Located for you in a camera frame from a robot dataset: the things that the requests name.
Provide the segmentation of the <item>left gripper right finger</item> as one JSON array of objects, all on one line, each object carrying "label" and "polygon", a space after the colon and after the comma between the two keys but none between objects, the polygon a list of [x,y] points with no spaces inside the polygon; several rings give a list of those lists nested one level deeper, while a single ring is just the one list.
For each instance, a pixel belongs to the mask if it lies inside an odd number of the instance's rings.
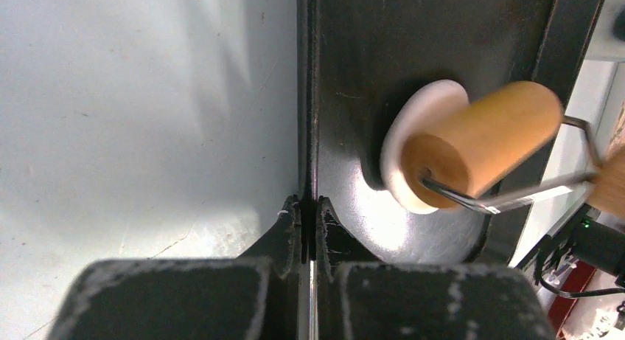
[{"label": "left gripper right finger", "polygon": [[555,339],[526,278],[505,266],[388,264],[320,197],[315,222],[320,339]]}]

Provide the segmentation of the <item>wooden dough roller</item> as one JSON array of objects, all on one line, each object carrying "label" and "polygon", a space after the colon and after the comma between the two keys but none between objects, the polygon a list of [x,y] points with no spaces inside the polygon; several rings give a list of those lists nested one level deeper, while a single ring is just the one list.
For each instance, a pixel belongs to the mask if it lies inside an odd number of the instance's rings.
[{"label": "wooden dough roller", "polygon": [[[594,171],[486,197],[487,190],[552,140],[562,125],[582,131]],[[557,95],[534,82],[510,83],[432,119],[401,144],[398,162],[409,190],[434,209],[462,206],[495,215],[589,184],[589,205],[624,215],[624,149],[601,158],[590,124],[565,115]]]}]

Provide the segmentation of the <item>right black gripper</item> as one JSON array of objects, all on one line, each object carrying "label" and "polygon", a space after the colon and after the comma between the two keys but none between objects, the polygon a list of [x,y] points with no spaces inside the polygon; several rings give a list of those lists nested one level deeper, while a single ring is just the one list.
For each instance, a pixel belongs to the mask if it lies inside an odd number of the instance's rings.
[{"label": "right black gripper", "polygon": [[584,220],[573,231],[572,255],[584,263],[624,279],[624,233],[595,221]]}]

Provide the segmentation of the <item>white dough ball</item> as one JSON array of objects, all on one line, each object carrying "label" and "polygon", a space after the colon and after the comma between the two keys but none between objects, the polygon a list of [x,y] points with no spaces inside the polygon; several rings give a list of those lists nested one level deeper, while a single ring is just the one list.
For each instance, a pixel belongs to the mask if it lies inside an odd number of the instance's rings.
[{"label": "white dough ball", "polygon": [[412,94],[392,122],[381,148],[380,174],[384,187],[406,211],[428,215],[438,209],[418,198],[409,187],[407,174],[400,167],[404,144],[411,135],[468,105],[468,94],[461,84],[437,80]]}]

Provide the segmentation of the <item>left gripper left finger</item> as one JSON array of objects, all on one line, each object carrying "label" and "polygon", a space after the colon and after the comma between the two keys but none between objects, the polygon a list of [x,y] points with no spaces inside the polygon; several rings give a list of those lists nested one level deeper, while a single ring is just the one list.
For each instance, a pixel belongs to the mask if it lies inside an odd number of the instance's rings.
[{"label": "left gripper left finger", "polygon": [[108,259],[75,278],[50,339],[297,339],[298,198],[235,258]]}]

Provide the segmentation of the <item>black baking tray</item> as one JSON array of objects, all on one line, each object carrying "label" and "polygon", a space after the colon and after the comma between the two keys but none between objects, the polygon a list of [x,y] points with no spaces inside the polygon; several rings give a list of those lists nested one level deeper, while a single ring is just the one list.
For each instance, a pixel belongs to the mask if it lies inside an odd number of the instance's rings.
[{"label": "black baking tray", "polygon": [[567,102],[605,0],[298,0],[299,180],[305,252],[387,263],[508,263],[528,207],[407,213],[380,150],[435,80],[478,99],[531,80]]}]

